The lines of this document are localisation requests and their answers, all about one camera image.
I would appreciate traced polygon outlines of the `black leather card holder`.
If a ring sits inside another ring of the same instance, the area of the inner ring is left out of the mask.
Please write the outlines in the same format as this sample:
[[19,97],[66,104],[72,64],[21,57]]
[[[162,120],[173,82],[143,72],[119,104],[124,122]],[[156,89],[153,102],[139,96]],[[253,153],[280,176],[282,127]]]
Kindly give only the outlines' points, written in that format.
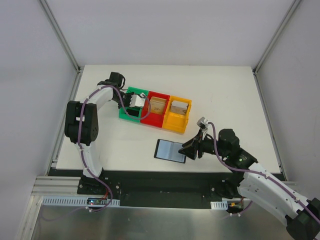
[[153,157],[155,159],[185,164],[186,156],[179,153],[182,143],[158,139]]

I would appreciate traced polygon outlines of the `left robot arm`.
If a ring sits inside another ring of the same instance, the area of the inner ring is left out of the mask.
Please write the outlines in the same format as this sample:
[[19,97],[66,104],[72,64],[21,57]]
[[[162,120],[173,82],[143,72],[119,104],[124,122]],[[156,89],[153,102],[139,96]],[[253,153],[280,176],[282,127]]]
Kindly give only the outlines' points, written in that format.
[[148,95],[130,91],[123,92],[126,79],[119,72],[111,72],[108,79],[100,81],[93,92],[81,101],[70,100],[66,106],[64,134],[73,143],[79,153],[83,166],[82,184],[88,186],[94,194],[111,192],[105,183],[103,167],[99,160],[95,141],[99,134],[98,111],[106,103],[114,101],[133,120],[146,119],[151,111],[143,117],[135,117],[128,113],[127,108],[142,109],[151,106]]

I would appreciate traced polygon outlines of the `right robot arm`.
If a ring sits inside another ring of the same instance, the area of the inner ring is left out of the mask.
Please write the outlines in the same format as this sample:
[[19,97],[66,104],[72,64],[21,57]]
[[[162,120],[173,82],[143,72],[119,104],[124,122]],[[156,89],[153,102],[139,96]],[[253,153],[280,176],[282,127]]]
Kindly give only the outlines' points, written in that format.
[[232,172],[225,181],[221,195],[238,195],[251,200],[284,224],[295,240],[315,240],[320,233],[320,201],[309,199],[285,185],[266,170],[258,160],[240,146],[240,140],[231,128],[208,134],[215,125],[202,117],[198,133],[182,144],[179,153],[195,160],[204,153],[215,155]]

